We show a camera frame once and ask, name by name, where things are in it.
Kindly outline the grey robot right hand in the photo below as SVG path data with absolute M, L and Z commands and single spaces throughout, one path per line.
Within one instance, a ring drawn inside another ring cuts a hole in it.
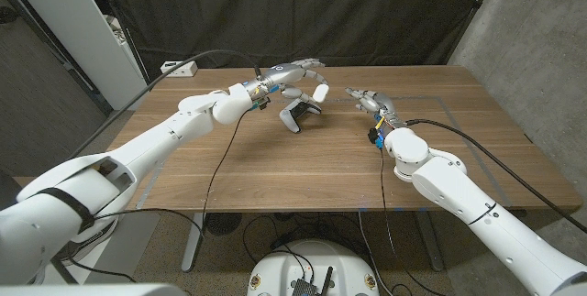
M 406 127 L 406 122 L 397 115 L 393 101 L 386 94 L 349 87 L 345 92 L 358 101 L 356 108 L 360 111 L 383 117 L 394 128 Z

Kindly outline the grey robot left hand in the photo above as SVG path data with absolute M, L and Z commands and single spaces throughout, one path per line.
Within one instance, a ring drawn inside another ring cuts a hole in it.
M 257 80 L 263 90 L 273 92 L 277 89 L 285 98 L 299 99 L 305 103 L 323 103 L 329 92 L 329 85 L 324 76 L 312 71 L 314 67 L 325 67 L 325 64 L 314 58 L 282 63 L 270 67 L 261 76 L 258 76 Z M 318 82 L 312 95 L 308 95 L 294 86 L 295 82 L 299 82 L 303 78 L 314 79 Z

